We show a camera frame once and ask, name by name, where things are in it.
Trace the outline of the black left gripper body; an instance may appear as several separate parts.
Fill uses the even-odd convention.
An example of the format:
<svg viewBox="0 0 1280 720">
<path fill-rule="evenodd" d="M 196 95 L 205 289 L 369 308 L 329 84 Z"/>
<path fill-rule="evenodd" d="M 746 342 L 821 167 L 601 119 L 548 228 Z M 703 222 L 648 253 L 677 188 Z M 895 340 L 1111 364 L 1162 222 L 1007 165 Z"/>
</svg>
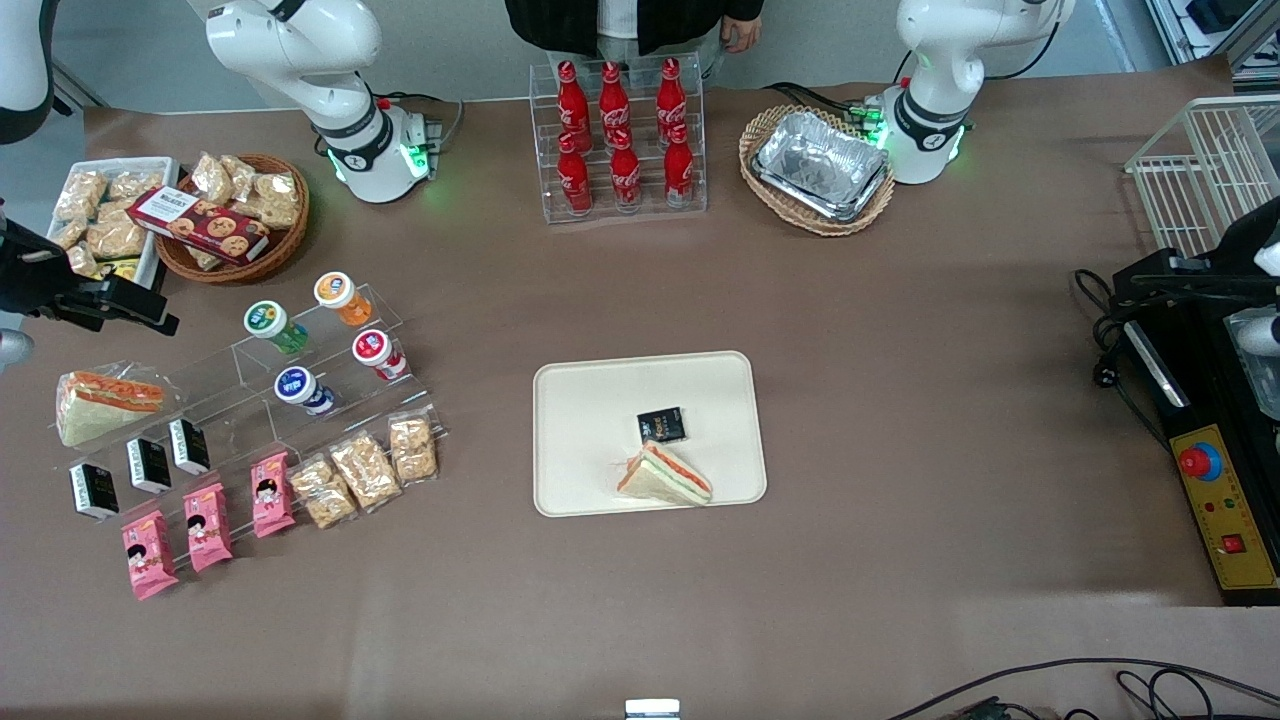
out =
<svg viewBox="0 0 1280 720">
<path fill-rule="evenodd" d="M 1279 197 L 1233 222 L 1215 249 L 1215 278 L 1226 291 L 1276 291 Z"/>
</svg>

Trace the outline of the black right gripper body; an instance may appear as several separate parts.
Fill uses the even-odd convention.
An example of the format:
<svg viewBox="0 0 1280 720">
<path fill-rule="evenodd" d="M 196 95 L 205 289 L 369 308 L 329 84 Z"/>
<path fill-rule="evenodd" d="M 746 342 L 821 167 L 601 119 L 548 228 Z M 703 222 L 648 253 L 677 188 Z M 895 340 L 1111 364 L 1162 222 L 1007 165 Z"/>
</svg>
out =
<svg viewBox="0 0 1280 720">
<path fill-rule="evenodd" d="M 5 313 L 49 319 L 110 319 L 101 284 L 74 273 L 56 245 L 26 228 L 4 228 L 1 301 Z"/>
</svg>

